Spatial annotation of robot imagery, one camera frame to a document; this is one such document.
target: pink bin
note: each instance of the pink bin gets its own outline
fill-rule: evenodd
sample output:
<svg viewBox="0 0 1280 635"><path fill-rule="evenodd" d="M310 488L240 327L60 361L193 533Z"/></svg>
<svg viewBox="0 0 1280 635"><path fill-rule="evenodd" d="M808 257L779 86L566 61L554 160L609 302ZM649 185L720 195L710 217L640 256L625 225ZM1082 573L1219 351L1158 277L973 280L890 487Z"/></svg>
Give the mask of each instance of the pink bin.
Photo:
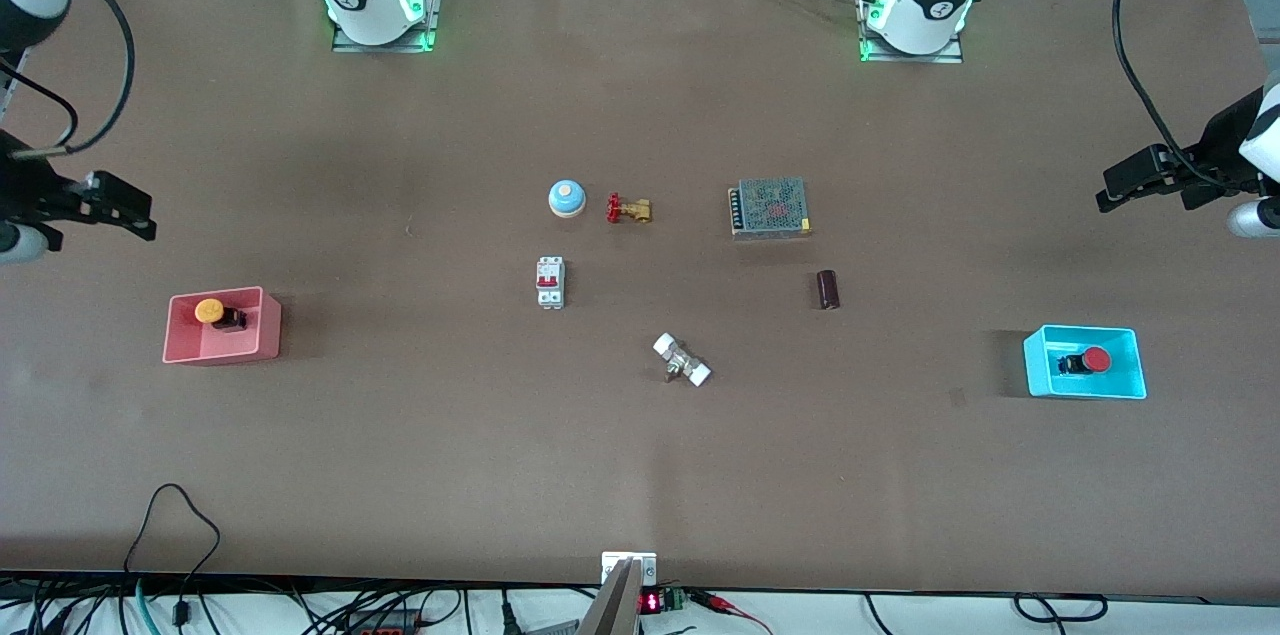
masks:
<svg viewBox="0 0 1280 635"><path fill-rule="evenodd" d="M219 298L244 312L247 326L223 333L196 320L196 303ZM280 353L280 303L262 288L210 291L169 298L164 333L165 365L232 365L270 360Z"/></svg>

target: brown table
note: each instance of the brown table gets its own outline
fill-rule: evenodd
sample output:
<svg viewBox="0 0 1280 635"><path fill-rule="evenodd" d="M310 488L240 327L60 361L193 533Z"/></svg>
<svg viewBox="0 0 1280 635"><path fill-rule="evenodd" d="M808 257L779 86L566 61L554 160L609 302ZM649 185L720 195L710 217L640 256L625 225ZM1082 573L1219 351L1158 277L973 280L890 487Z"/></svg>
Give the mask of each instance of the brown table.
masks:
<svg viewBox="0 0 1280 635"><path fill-rule="evenodd" d="M1261 83L1240 0L1128 1L1180 138ZM842 0L445 0L438 51L378 58L315 0L120 3L137 91L59 166L151 192L160 238L68 227L3 273L0 566L118 567L175 480L220 571L590 581L652 548L708 585L1280 593L1277 251L1231 204L1097 214L1157 137L1110 0L984 0L963 67L860 64ZM92 124L118 64L76 0L28 72ZM6 125L61 124L20 93ZM731 242L751 175L806 179L812 239ZM608 225L609 189L654 221ZM280 360L160 364L169 296L251 284ZM1138 330L1151 397L1028 397L1044 323ZM663 384L663 332L708 385ZM207 547L178 499L154 526L140 567Z"/></svg>

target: blue round object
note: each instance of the blue round object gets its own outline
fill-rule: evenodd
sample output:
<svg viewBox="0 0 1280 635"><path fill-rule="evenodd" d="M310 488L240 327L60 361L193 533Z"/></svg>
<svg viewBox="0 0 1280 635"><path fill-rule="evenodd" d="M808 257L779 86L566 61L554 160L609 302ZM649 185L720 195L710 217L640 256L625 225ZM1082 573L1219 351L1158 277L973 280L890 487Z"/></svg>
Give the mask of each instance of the blue round object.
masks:
<svg viewBox="0 0 1280 635"><path fill-rule="evenodd" d="M575 181L559 181L552 186L547 202L558 216L576 216L586 207L586 191Z"/></svg>

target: teal cable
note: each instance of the teal cable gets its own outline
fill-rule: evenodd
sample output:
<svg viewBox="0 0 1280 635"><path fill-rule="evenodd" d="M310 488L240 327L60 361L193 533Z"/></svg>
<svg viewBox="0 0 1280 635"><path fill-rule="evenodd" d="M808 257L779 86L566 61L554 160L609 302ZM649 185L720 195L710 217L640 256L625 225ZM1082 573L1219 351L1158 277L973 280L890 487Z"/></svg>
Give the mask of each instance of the teal cable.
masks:
<svg viewBox="0 0 1280 635"><path fill-rule="evenodd" d="M147 609L147 599L142 598L142 579L138 579L138 584L133 585L133 599L138 603L138 609L142 611L142 622L151 631L151 635L160 635L160 629L156 627L156 621L151 620L151 611Z"/></svg>

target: white circuit breaker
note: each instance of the white circuit breaker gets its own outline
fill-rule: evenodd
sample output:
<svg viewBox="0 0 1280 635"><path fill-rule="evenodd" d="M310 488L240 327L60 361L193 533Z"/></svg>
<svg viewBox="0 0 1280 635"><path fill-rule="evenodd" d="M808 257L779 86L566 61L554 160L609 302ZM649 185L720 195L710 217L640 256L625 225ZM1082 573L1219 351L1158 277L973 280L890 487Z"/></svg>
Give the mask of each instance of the white circuit breaker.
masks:
<svg viewBox="0 0 1280 635"><path fill-rule="evenodd" d="M538 259L538 303L543 310L561 310L564 306L564 259L543 256Z"/></svg>

